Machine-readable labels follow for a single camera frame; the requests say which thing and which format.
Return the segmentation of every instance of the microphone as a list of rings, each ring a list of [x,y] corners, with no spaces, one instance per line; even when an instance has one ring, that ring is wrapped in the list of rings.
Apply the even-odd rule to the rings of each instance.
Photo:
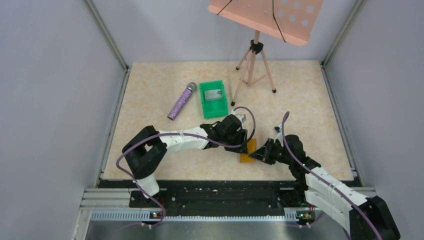
[[[189,84],[187,84],[187,88],[182,92],[182,95],[179,97],[178,101],[176,101],[175,105],[169,112],[168,114],[169,119],[173,121],[177,117],[177,115],[181,112],[184,105],[186,105],[190,96],[192,95],[194,91],[196,91],[196,89],[197,89],[196,83],[190,82]]]

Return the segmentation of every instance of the robotic arm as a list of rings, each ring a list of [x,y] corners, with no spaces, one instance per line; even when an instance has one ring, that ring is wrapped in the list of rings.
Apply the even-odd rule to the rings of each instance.
[[[160,136],[148,140],[125,156],[126,162],[137,183],[146,193],[153,196],[159,192],[159,186],[156,182],[154,172],[167,153],[187,149],[204,150],[219,146],[207,140],[210,139],[222,145],[240,145],[240,147],[236,148],[224,146],[224,149],[234,153],[247,154],[246,143],[249,140],[247,139],[247,130],[242,128],[245,120],[246,116],[244,114],[230,114],[222,121],[217,121],[213,124],[201,124],[195,128],[183,131],[158,131],[150,125],[141,130],[122,149],[122,152],[126,152],[129,148],[150,136],[173,133],[173,135]],[[398,228],[383,199],[378,196],[369,198],[332,177],[318,162],[306,156],[303,144],[297,135],[285,136],[288,146],[282,144],[283,135],[281,129],[281,125],[275,127],[274,130],[277,133],[275,139],[269,138],[261,148],[249,156],[269,165],[273,165],[276,162],[287,164],[291,174],[296,179],[293,197],[300,206],[311,204],[320,208],[338,222],[348,232],[352,240],[377,239],[369,223],[343,198],[340,194],[342,193],[365,214],[378,231],[381,239],[400,239]],[[146,149],[146,144],[151,147],[149,150]],[[301,164],[292,157],[288,148]],[[304,166],[311,170],[312,173],[307,171]],[[330,183],[332,187],[329,187],[328,184],[324,183],[317,176]]]

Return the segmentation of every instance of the white wall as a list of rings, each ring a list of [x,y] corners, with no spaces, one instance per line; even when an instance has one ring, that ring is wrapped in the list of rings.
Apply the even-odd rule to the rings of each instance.
[[[209,12],[209,2],[94,0],[129,64],[240,60],[255,31]],[[310,41],[305,46],[284,43],[262,34],[260,41],[265,44],[267,58],[323,60],[355,2],[324,0]]]
[[[82,0],[0,3],[0,235],[70,239],[123,71]]]
[[[423,239],[424,1],[369,0],[328,66],[362,178]]]

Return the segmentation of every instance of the orange block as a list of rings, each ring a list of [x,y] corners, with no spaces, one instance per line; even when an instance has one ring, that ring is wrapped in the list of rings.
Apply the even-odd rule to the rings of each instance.
[[[254,151],[256,151],[256,138],[252,138],[247,143],[247,152],[251,154]],[[240,154],[240,163],[254,163],[255,159],[249,157],[249,154]]]

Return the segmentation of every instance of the green box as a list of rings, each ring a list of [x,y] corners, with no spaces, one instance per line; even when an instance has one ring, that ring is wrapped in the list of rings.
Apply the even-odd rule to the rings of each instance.
[[[203,108],[203,116],[205,119],[222,117],[228,115],[228,103],[222,80],[202,82],[199,84],[201,107]],[[221,89],[222,98],[219,100],[206,101],[205,91]]]

